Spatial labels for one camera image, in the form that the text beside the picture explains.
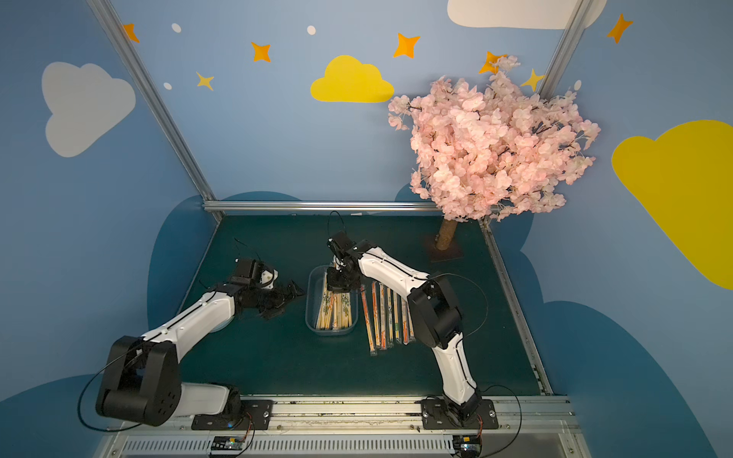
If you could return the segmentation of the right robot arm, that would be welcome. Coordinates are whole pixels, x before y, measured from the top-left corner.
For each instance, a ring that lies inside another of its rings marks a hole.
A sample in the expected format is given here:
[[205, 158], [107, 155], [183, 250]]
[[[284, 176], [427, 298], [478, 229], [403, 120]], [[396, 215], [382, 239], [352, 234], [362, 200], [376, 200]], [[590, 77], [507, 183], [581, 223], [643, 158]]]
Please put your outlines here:
[[408, 302], [417, 341], [435, 356], [446, 407], [454, 422], [475, 415], [482, 396], [471, 375], [464, 350], [463, 312], [448, 276], [431, 276], [408, 267], [368, 240], [353, 242], [340, 231], [328, 239], [336, 265], [326, 273], [328, 289], [355, 291], [362, 280], [372, 279]]

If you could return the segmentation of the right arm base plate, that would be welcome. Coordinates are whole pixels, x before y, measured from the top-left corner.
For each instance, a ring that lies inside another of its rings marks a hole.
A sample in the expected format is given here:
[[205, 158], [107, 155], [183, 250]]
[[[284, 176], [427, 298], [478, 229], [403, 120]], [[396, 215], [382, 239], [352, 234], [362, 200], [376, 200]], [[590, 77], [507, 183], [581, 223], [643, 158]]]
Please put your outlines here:
[[494, 402], [482, 399], [473, 411], [462, 411], [440, 397], [427, 397], [419, 401], [423, 429], [498, 429], [498, 417]]

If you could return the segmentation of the red striped chopsticks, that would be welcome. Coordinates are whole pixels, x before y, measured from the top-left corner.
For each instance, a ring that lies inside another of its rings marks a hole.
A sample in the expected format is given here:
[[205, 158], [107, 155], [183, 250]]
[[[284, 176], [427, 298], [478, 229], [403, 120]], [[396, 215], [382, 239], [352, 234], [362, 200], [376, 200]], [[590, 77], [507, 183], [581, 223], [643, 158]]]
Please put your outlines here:
[[366, 324], [366, 335], [368, 335], [368, 346], [370, 347], [370, 356], [377, 355], [377, 348], [374, 340], [373, 328], [370, 322], [370, 309], [368, 308], [368, 299], [366, 296], [366, 288], [364, 284], [360, 287], [360, 296], [364, 313], [364, 320]]

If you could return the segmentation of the chopsticks red bamboo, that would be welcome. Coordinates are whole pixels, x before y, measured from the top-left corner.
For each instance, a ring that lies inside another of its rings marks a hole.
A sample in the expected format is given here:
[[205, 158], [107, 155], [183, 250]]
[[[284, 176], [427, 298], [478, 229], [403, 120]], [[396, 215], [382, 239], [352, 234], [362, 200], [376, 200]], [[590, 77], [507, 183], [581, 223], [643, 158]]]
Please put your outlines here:
[[394, 334], [394, 341], [395, 343], [402, 343], [402, 329], [400, 324], [400, 308], [401, 308], [401, 302], [399, 295], [393, 291], [392, 292], [392, 330]]

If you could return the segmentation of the chopsticks red print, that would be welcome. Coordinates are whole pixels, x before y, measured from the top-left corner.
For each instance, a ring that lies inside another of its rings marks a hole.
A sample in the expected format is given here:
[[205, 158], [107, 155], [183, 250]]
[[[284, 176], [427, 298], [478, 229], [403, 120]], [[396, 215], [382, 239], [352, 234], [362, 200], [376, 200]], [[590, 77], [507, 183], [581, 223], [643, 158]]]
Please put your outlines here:
[[381, 349], [381, 327], [380, 327], [380, 313], [379, 313], [379, 300], [378, 300], [378, 287], [377, 282], [372, 282], [371, 285], [371, 297], [372, 297], [372, 315], [373, 315], [373, 326], [374, 326], [374, 339], [377, 349]]

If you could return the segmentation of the chopsticks green label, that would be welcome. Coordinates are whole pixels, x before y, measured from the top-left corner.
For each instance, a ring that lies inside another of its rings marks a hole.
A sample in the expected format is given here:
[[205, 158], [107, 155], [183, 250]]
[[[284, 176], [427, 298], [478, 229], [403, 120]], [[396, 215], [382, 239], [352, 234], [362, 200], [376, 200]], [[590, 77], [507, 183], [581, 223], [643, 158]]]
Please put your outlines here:
[[394, 305], [393, 305], [393, 292], [391, 289], [386, 288], [386, 302], [387, 302], [387, 348], [394, 347], [395, 331], [394, 331]]

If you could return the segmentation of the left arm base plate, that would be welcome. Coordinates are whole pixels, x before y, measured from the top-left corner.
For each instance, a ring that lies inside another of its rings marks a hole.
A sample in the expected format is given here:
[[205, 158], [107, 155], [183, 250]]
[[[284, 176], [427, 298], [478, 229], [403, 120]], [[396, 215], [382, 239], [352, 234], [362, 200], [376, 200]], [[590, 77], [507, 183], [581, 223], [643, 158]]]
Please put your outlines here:
[[195, 415], [192, 431], [266, 431], [269, 427], [274, 403], [272, 400], [254, 399], [227, 405], [219, 414]]

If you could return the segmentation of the clear plastic storage box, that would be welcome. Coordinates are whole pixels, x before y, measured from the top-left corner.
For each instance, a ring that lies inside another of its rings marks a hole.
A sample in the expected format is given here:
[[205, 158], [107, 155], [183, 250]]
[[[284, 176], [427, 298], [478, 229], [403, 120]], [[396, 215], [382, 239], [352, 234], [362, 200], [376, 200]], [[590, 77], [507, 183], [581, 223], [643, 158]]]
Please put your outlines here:
[[308, 278], [305, 324], [319, 336], [349, 334], [358, 321], [358, 298], [355, 292], [334, 293], [326, 281], [328, 267], [315, 267]]

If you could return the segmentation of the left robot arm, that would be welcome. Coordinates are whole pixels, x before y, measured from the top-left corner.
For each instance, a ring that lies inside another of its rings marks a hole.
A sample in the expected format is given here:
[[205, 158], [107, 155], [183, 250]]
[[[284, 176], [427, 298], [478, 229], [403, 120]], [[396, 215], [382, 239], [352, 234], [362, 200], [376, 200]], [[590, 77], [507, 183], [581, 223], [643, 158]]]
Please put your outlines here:
[[230, 277], [165, 324], [111, 347], [95, 401], [97, 415], [130, 427], [159, 427], [190, 417], [193, 429], [240, 429], [248, 423], [234, 385], [185, 383], [181, 361], [205, 337], [227, 327], [246, 309], [269, 320], [305, 292], [295, 282], [280, 284], [273, 267], [241, 259]]

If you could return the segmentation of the chopsticks pair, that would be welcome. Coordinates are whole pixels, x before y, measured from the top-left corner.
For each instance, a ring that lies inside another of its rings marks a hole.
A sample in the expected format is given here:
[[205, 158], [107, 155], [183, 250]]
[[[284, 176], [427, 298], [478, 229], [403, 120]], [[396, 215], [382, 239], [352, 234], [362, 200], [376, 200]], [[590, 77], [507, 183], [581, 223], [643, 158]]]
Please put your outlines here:
[[408, 345], [410, 342], [410, 328], [408, 327], [408, 305], [405, 298], [400, 297], [401, 307], [401, 324], [402, 324], [402, 342]]

